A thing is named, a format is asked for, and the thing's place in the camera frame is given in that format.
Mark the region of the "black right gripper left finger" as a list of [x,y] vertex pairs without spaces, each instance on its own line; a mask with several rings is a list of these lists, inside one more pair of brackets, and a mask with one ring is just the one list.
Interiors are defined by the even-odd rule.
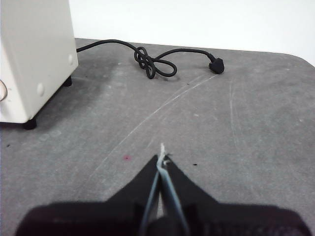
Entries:
[[135,236],[141,224],[158,157],[106,201],[54,202],[32,208],[17,236]]

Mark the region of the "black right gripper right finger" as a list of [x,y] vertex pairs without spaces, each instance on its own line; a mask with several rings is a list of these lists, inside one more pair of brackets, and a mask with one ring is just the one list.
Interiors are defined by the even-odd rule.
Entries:
[[170,159],[167,170],[192,236],[307,236],[300,215],[273,205],[222,203],[191,181]]

